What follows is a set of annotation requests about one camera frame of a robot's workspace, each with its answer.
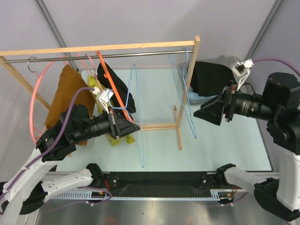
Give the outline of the light blue trousers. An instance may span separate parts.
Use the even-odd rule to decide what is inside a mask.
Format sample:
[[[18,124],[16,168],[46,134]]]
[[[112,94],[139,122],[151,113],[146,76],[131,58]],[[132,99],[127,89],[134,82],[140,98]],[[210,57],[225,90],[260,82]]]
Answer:
[[[198,93],[193,92],[192,87],[190,86],[188,89],[188,99],[190,104],[192,105],[201,105],[213,98],[215,98],[217,95],[213,95],[213,96],[199,96]]]

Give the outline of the light blue wire hanger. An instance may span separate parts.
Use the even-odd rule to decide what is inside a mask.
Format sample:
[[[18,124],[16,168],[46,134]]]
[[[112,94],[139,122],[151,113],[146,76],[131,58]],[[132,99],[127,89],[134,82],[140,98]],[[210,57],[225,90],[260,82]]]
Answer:
[[[196,131],[193,119],[192,119],[191,106],[190,106],[190,101],[189,101],[189,98],[188,98],[188,88],[186,86],[186,81],[185,81],[185,69],[186,69],[187,63],[188,63],[188,50],[186,48],[183,48],[183,52],[185,54],[185,58],[186,59],[185,59],[185,62],[183,63],[183,67],[182,68],[180,68],[179,64],[175,64],[174,63],[174,60],[173,60],[173,57],[172,57],[171,54],[169,54],[169,61],[170,61],[170,65],[171,65],[171,72],[172,72],[173,81],[174,81],[177,93],[178,93],[178,95],[180,97],[181,106],[183,106],[183,111],[184,111],[185,116],[187,118],[187,121],[188,121],[189,127],[191,129],[191,132],[193,134],[193,137],[196,139],[197,138],[197,131]],[[182,85],[182,95],[180,94],[179,87],[178,87],[178,85],[177,85],[177,83],[175,81],[175,71],[174,71],[174,68],[177,69],[179,80],[180,80],[181,85]],[[185,104],[183,103],[183,99],[186,100],[186,103],[188,105],[188,112],[185,109]]]

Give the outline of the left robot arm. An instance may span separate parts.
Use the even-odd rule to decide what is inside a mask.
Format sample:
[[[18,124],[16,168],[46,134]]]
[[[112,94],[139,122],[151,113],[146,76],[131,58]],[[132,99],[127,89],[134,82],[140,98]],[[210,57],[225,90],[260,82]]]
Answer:
[[[42,178],[68,154],[76,151],[76,145],[83,141],[106,134],[118,139],[139,130],[138,125],[125,119],[118,110],[110,109],[109,113],[95,117],[89,115],[86,106],[73,105],[61,113],[54,127],[38,139],[24,168],[10,181],[0,184],[0,198],[4,201],[1,209],[6,210],[18,192],[22,193],[19,213],[26,215],[65,191],[100,187],[104,175],[96,163],[90,163],[81,171],[63,179],[42,181]]]

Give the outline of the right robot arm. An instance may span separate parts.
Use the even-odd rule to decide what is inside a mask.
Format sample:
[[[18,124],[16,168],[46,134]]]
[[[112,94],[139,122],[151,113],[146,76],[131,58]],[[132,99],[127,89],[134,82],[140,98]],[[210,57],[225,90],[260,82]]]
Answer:
[[[275,72],[268,76],[262,94],[247,94],[237,85],[201,105],[194,116],[220,125],[241,115],[266,122],[263,142],[277,152],[279,177],[260,177],[229,163],[216,171],[221,188],[236,185],[254,195],[267,212],[292,222],[300,217],[300,82],[295,75]]]

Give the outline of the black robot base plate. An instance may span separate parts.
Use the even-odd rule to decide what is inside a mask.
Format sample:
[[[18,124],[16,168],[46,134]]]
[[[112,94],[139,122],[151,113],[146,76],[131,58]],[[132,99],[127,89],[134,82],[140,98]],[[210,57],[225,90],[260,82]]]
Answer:
[[[178,196],[181,193],[203,194],[205,190],[226,189],[215,174],[207,172],[110,172],[92,182],[91,186],[109,191],[142,195]]]

